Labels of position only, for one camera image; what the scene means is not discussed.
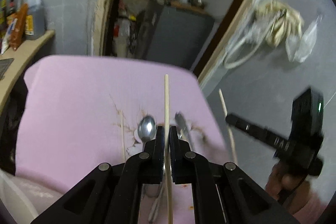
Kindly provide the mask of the right hand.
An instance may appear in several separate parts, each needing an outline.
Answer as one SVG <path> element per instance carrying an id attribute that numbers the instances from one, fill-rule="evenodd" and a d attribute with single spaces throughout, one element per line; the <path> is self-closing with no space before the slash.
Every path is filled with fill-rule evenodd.
<path id="1" fill-rule="evenodd" d="M 304 178 L 293 177 L 285 171 L 287 166 L 283 162 L 278 162 L 272 168 L 268 177 L 265 191 L 275 200 L 280 198 L 279 193 L 285 189 L 291 192 L 291 195 L 284 202 L 284 208 L 291 214 L 301 210 L 312 196 L 311 184 Z"/>

